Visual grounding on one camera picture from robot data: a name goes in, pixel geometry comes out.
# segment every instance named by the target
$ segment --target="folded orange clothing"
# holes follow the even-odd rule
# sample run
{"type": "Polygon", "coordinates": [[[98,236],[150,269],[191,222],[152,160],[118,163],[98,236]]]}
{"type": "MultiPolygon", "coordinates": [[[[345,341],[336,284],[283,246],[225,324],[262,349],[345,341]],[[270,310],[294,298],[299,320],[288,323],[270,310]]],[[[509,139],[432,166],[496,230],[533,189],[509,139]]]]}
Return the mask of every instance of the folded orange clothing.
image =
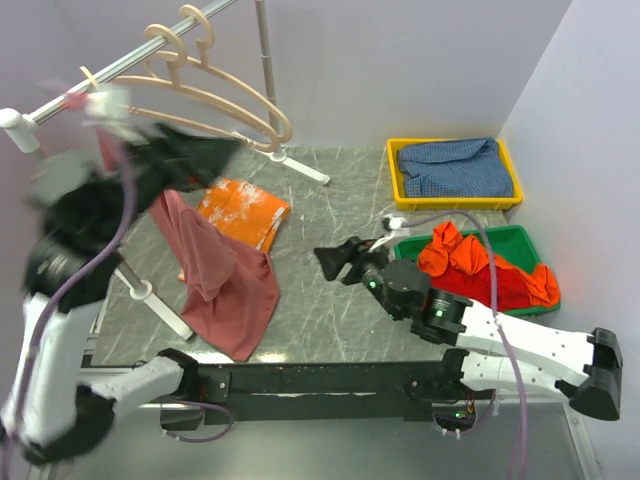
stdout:
{"type": "MultiPolygon", "coordinates": [[[[498,296],[500,297],[501,284],[509,290],[509,300],[502,302],[503,304],[509,303],[505,309],[525,306],[552,307],[560,301],[558,283],[546,265],[536,265],[533,273],[529,274],[507,262],[500,255],[495,255],[495,260],[498,270],[498,296]],[[522,295],[526,295],[527,298],[514,300],[514,292],[518,290],[519,284],[522,286],[520,289],[522,295]]],[[[433,241],[422,250],[418,257],[418,267],[432,277],[434,287],[445,288],[446,286],[445,289],[453,293],[464,294],[483,303],[487,303],[488,281],[473,282],[473,287],[471,286],[472,282],[462,285],[464,282],[461,281],[459,275],[447,275],[447,272],[453,269],[462,272],[467,277],[486,276],[488,280],[488,265],[489,255],[482,243],[474,235],[463,237],[452,222],[445,222],[433,230],[433,241]],[[453,291],[455,288],[452,286],[455,287],[456,284],[459,285],[459,290],[453,291]]]]}
{"type": "MultiPolygon", "coordinates": [[[[248,182],[220,178],[197,210],[221,233],[267,253],[291,207],[248,182]]],[[[184,281],[183,272],[178,279],[184,281]]]]}

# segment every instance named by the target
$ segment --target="white rack foot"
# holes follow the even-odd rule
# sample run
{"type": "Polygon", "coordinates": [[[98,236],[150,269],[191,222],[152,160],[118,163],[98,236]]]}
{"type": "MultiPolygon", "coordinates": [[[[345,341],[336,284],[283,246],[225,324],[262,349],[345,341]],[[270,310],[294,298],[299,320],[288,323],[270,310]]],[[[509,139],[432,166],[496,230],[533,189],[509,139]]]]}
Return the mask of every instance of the white rack foot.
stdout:
{"type": "Polygon", "coordinates": [[[277,152],[261,152],[260,150],[256,150],[256,152],[269,157],[269,160],[271,160],[273,163],[279,163],[287,168],[290,168],[291,170],[294,170],[301,175],[310,178],[314,182],[319,183],[320,185],[326,185],[327,183],[329,183],[329,180],[331,180],[331,177],[329,177],[329,175],[318,172],[317,170],[307,167],[306,165],[303,165],[293,158],[288,157],[282,149],[277,152]]]}
{"type": "Polygon", "coordinates": [[[131,298],[146,303],[180,338],[188,340],[193,336],[193,330],[184,323],[184,320],[154,293],[153,285],[147,280],[140,280],[126,262],[118,266],[116,276],[129,287],[131,298]]]}

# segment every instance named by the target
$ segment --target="pink cloth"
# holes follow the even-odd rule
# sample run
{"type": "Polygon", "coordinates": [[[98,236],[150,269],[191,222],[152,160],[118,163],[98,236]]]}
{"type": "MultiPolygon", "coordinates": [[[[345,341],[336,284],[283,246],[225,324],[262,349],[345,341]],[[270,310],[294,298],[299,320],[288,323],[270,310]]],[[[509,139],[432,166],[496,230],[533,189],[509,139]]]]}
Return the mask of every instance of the pink cloth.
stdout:
{"type": "Polygon", "coordinates": [[[185,273],[182,319],[234,361],[246,361],[280,295],[270,257],[220,233],[174,190],[149,212],[185,273]]]}

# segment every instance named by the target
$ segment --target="clothes rack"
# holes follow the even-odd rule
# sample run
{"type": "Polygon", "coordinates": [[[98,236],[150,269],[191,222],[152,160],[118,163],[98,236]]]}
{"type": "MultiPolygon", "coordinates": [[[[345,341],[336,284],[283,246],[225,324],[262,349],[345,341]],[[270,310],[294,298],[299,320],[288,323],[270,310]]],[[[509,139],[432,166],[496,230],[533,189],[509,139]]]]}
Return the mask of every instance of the clothes rack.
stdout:
{"type": "MultiPolygon", "coordinates": [[[[206,18],[211,18],[216,13],[235,3],[236,0],[214,0],[204,7],[201,12],[206,18]]],[[[269,51],[268,31],[266,25],[266,12],[263,0],[255,0],[256,15],[258,18],[260,45],[262,52],[263,70],[265,75],[265,88],[269,100],[275,105],[275,88],[273,82],[271,56],[269,51]]],[[[199,24],[198,20],[187,17],[181,22],[171,27],[171,31],[178,36],[182,36],[199,24]]],[[[95,73],[98,83],[109,82],[122,73],[129,70],[143,60],[149,58],[154,53],[160,51],[168,41],[163,37],[155,37],[147,41],[142,46],[124,55],[120,59],[111,63],[107,67],[95,73]]],[[[84,80],[68,90],[68,93],[86,93],[91,89],[90,81],[84,80]]],[[[66,108],[66,95],[61,95],[42,107],[34,110],[30,114],[20,114],[14,109],[5,108],[0,110],[0,127],[3,128],[11,139],[16,143],[23,153],[32,155],[37,160],[46,158],[46,154],[40,146],[35,136],[37,126],[53,118],[66,108]]],[[[277,130],[278,119],[270,115],[269,121],[277,130]]],[[[289,158],[284,151],[279,148],[276,152],[265,153],[274,163],[281,163],[290,169],[301,173],[308,178],[322,185],[328,183],[329,177],[317,172],[306,165],[302,165],[289,158]]],[[[150,282],[142,280],[134,272],[126,261],[123,261],[116,270],[116,275],[126,285],[129,286],[130,296],[136,301],[143,301],[150,307],[169,327],[171,327],[180,337],[187,339],[193,335],[191,329],[166,303],[159,298],[150,282]]]]}

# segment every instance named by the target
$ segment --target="white wall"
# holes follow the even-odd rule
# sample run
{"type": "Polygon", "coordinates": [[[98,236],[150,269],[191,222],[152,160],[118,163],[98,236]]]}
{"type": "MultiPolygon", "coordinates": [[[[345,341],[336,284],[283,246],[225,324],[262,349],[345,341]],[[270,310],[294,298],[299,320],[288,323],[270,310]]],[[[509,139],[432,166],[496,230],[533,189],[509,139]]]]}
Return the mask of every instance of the white wall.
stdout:
{"type": "MultiPolygon", "coordinates": [[[[41,80],[59,78],[71,85],[84,63],[65,31],[53,2],[0,2],[0,108],[31,112],[51,98],[41,80]]],[[[76,120],[61,115],[48,122],[39,138],[49,152],[85,144],[76,120]]],[[[33,162],[0,132],[0,403],[9,393],[22,342],[22,294],[25,260],[37,238],[36,215],[23,204],[33,162]]],[[[15,471],[25,471],[14,462],[15,471]]]]}
{"type": "MultiPolygon", "coordinates": [[[[150,23],[177,23],[184,1],[58,3],[98,69],[138,46],[150,23]]],[[[267,0],[278,101],[292,120],[292,143],[497,135],[570,1],[267,0]]],[[[213,24],[215,64],[262,89],[253,0],[238,0],[213,24]]],[[[212,118],[165,92],[135,90],[134,97],[212,118]]]]}
{"type": "Polygon", "coordinates": [[[502,133],[526,226],[558,275],[557,325],[618,334],[622,418],[591,422],[607,479],[637,478],[640,3],[574,0],[502,133]]]}

